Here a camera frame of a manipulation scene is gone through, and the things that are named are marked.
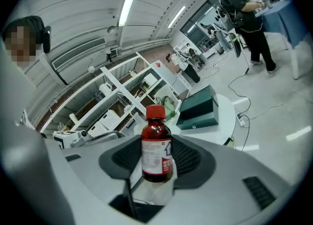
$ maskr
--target black vent grille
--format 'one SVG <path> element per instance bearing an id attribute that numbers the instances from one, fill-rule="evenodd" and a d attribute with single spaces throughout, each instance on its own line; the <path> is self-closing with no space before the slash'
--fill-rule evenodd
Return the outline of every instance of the black vent grille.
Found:
<path id="1" fill-rule="evenodd" d="M 54 67 L 54 69 L 58 69 L 60 68 L 61 66 L 63 66 L 65 63 L 69 62 L 70 60 L 74 59 L 75 57 L 77 57 L 78 55 L 88 51 L 88 50 L 91 50 L 95 47 L 98 47 L 98 46 L 101 46 L 101 45 L 104 45 L 106 44 L 106 41 L 104 40 L 104 38 L 101 38 L 101 39 L 97 39 L 97 40 L 94 40 L 94 41 L 91 41 L 87 44 L 84 44 L 84 45 L 81 45 L 75 49 L 73 49 L 71 52 L 57 58 L 56 60 L 54 60 L 52 62 L 52 65 Z"/>
<path id="2" fill-rule="evenodd" d="M 141 140 L 132 142 L 121 150 L 112 155 L 112 161 L 124 168 L 133 172 L 141 157 Z"/>
<path id="3" fill-rule="evenodd" d="M 175 160 L 178 177 L 195 170 L 201 161 L 200 153 L 178 140 L 172 141 L 172 156 Z"/>
<path id="4" fill-rule="evenodd" d="M 65 157 L 65 159 L 68 161 L 68 162 L 70 162 L 70 161 L 73 161 L 73 160 L 76 160 L 76 159 L 79 159 L 79 158 L 81 158 L 81 156 L 80 155 L 71 155 L 71 156 L 67 156 L 67 157 Z"/>
<path id="5" fill-rule="evenodd" d="M 273 201 L 275 201 L 275 197 L 259 178 L 249 177 L 243 179 L 243 182 L 261 209 L 265 209 Z"/>

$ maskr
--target electronic device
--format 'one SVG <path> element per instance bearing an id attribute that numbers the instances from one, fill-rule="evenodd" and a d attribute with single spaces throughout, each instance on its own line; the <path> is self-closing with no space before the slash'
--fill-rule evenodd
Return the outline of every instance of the electronic device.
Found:
<path id="1" fill-rule="evenodd" d="M 83 144 L 85 141 L 91 139 L 85 130 L 54 132 L 52 137 L 58 142 L 61 149 L 68 149 L 74 147 L 77 143 Z"/>
<path id="2" fill-rule="evenodd" d="M 212 86 L 184 99 L 176 126 L 181 130 L 218 125 L 218 100 Z"/>

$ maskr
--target white round table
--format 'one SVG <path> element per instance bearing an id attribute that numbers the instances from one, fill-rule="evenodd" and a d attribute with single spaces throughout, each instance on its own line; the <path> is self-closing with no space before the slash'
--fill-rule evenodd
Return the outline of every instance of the white round table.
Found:
<path id="1" fill-rule="evenodd" d="M 176 126 L 179 112 L 174 118 L 165 122 L 173 135 L 185 135 L 212 143 L 224 145 L 228 138 L 232 137 L 236 124 L 236 112 L 231 101 L 223 95 L 217 94 L 219 104 L 219 124 L 215 126 L 181 130 Z"/>

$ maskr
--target window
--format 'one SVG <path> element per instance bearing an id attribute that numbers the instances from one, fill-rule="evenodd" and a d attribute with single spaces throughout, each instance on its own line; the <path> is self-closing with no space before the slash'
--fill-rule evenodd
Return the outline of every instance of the window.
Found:
<path id="1" fill-rule="evenodd" d="M 200 50 L 202 53 L 207 52 L 212 48 L 217 40 L 212 39 L 210 34 L 201 27 L 200 23 L 205 25 L 216 21 L 217 17 L 216 6 L 219 0 L 207 0 L 201 8 L 189 19 L 189 21 L 181 28 L 184 33 Z"/>

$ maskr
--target machine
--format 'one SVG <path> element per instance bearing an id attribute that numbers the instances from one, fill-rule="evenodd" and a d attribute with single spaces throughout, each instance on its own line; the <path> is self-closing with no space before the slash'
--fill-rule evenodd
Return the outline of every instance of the machine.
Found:
<path id="1" fill-rule="evenodd" d="M 2 126 L 11 134 L 2 141 L 3 169 L 49 224 L 261 224 L 292 190 L 244 152 L 174 135 L 172 199 L 166 206 L 137 203 L 130 176 L 141 156 L 139 135 L 61 150 L 25 126 Z"/>

